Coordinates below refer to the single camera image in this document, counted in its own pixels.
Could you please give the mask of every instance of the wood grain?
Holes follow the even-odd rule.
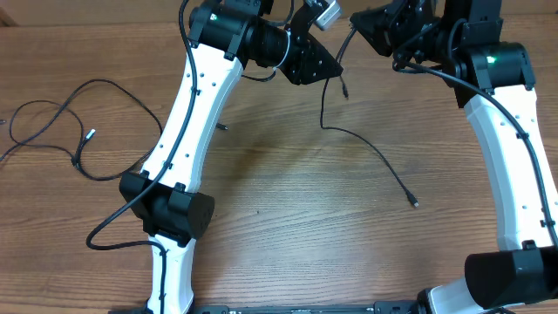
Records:
[[[558,17],[506,17],[504,40],[530,51],[539,119],[558,175]],[[336,51],[346,21],[316,33]],[[0,119],[25,101],[63,102],[81,83],[113,79],[166,120],[184,67],[174,24],[0,30]],[[495,213],[479,144],[452,90],[436,78],[397,74],[357,36],[344,59],[350,98],[335,80],[325,121],[380,148],[420,200],[410,208],[381,160],[343,133],[318,125],[322,84],[242,81],[208,152],[201,192],[216,198],[196,248],[198,304],[369,304],[415,298],[462,276],[465,258],[497,249]],[[265,69],[250,65],[250,75]],[[130,99],[95,85],[71,105],[98,133],[84,153],[95,174],[128,167],[158,139]],[[38,130],[54,106],[24,110],[18,138]],[[0,151],[11,143],[0,126]],[[78,123],[63,114],[36,142],[75,149]],[[88,181],[67,155],[22,148],[0,163],[0,312],[104,313],[142,304],[150,293],[149,248],[85,246],[89,231],[123,200],[118,182]],[[99,235],[145,238],[131,213]],[[557,303],[519,313],[555,313]]]
[[[0,7],[22,26],[84,25],[175,22],[182,0],[0,0]],[[376,8],[391,0],[339,0],[344,17],[354,12]],[[191,0],[189,7],[199,5],[201,0]],[[303,0],[296,0],[296,9]],[[439,0],[437,14],[444,12],[446,1]],[[290,7],[289,0],[277,0],[271,20],[284,19]],[[556,0],[503,0],[503,14],[555,13]]]

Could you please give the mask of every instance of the wooden surface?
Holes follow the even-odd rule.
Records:
[[[504,40],[523,43],[538,79],[541,133],[558,176],[558,16],[506,17]],[[337,51],[340,21],[317,33]],[[0,29],[0,119],[33,99],[64,99],[92,78],[114,79],[162,120],[178,91],[184,48],[174,24]],[[495,251],[495,213],[479,144],[453,91],[437,78],[391,70],[356,36],[344,59],[350,99],[330,85],[326,124],[378,145],[420,200],[413,209],[361,142],[318,126],[322,84],[243,80],[210,146],[201,192],[217,207],[195,254],[198,304],[368,304],[415,298],[462,276],[466,257]],[[248,74],[266,70],[250,66]],[[71,105],[97,135],[85,167],[110,174],[158,139],[151,118],[104,85]],[[22,112],[15,135],[38,130],[53,107]],[[75,149],[64,114],[37,142]],[[11,145],[0,126],[0,151]],[[0,163],[0,312],[104,313],[151,291],[149,248],[97,252],[85,237],[124,202],[118,182],[88,181],[65,154],[23,148]],[[145,238],[125,214],[97,242]],[[546,303],[519,313],[556,313]]]
[[[191,0],[194,7],[202,0]],[[16,24],[84,25],[175,22],[182,0],[0,0]],[[339,0],[344,15],[390,3],[391,0]],[[444,12],[445,0],[439,0],[437,13]],[[303,0],[296,0],[296,10]],[[266,18],[283,20],[289,12],[289,0],[275,0],[272,14]],[[504,14],[554,13],[558,0],[503,0]]]

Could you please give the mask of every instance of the tabletop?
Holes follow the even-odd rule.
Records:
[[[541,135],[558,175],[558,16],[508,16],[503,40],[524,44],[537,78]],[[337,52],[347,20],[317,38]],[[174,103],[185,52],[175,24],[0,28],[0,119],[34,99],[64,102],[88,79],[112,79],[163,121]],[[198,242],[197,304],[371,304],[414,299],[463,275],[472,253],[498,249],[485,163],[453,91],[438,78],[393,72],[360,37],[344,58],[325,124],[377,145],[419,198],[413,208],[362,142],[319,127],[322,83],[243,80],[233,91],[206,158],[201,192],[216,200]],[[250,65],[252,76],[269,69]],[[14,123],[23,139],[56,111],[28,106]],[[71,104],[96,136],[83,153],[92,174],[129,167],[159,138],[152,118],[109,85]],[[74,151],[79,124],[63,113],[34,143]],[[0,125],[0,151],[12,145]],[[0,162],[0,312],[106,313],[140,306],[151,291],[147,247],[89,250],[87,234],[124,200],[119,181],[89,181],[68,155],[24,147]],[[131,212],[98,243],[145,239]],[[518,309],[553,313],[557,303]]]

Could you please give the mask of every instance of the wooden table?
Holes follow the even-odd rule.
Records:
[[[317,34],[337,51],[341,21]],[[538,79],[538,114],[558,176],[558,16],[514,16],[503,39],[523,43]],[[184,48],[174,24],[0,30],[0,119],[33,99],[65,100],[87,79],[121,83],[162,120],[174,102]],[[415,298],[462,276],[466,257],[497,250],[495,213],[479,144],[453,91],[437,78],[391,70],[356,36],[326,124],[378,145],[420,199],[411,208],[361,142],[318,125],[322,84],[242,81],[208,152],[201,192],[217,207],[195,254],[197,304],[369,304]],[[248,68],[250,75],[268,72]],[[97,135],[84,152],[95,174],[128,167],[158,139],[130,99],[95,85],[71,105]],[[14,132],[37,131],[54,106],[22,112]],[[74,150],[78,123],[63,114],[37,142]],[[0,151],[11,145],[0,126]],[[123,204],[118,181],[88,181],[67,155],[23,148],[0,163],[0,312],[104,313],[141,305],[151,290],[149,248],[97,252],[85,237]],[[127,213],[97,242],[144,239]],[[555,313],[546,303],[520,313]]]

